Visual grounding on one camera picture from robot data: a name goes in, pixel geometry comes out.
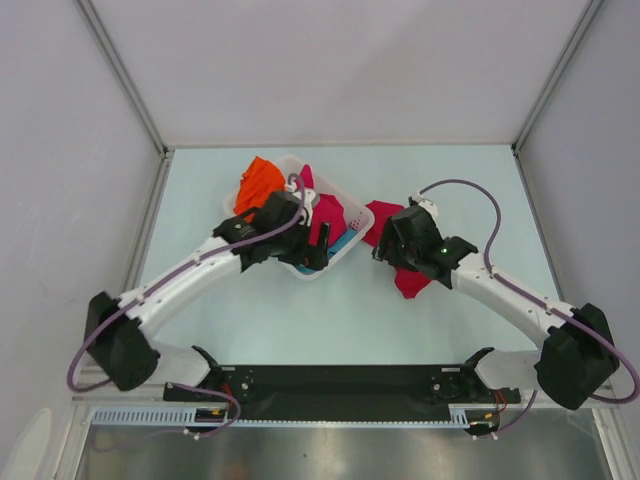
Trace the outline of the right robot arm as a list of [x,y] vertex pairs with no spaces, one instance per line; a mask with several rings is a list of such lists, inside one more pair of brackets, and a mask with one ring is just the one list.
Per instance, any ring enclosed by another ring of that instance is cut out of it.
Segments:
[[502,388],[539,389],[556,404],[580,408],[619,367],[603,342],[611,335],[604,313],[539,297],[487,263],[468,241],[441,236],[431,213],[413,204],[388,217],[374,259],[417,272],[467,295],[507,320],[535,346],[532,351],[479,352],[461,376],[463,393],[484,401]]

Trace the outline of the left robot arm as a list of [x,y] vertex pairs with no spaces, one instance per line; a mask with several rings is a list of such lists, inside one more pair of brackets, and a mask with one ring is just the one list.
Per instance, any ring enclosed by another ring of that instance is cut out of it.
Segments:
[[159,278],[113,298],[106,292],[89,303],[85,351],[121,391],[144,383],[182,383],[197,398],[221,387],[218,364],[203,348],[160,343],[162,327],[211,287],[270,258],[321,270],[328,264],[330,227],[310,242],[319,196],[302,188],[276,191],[262,207],[225,219],[190,256]]

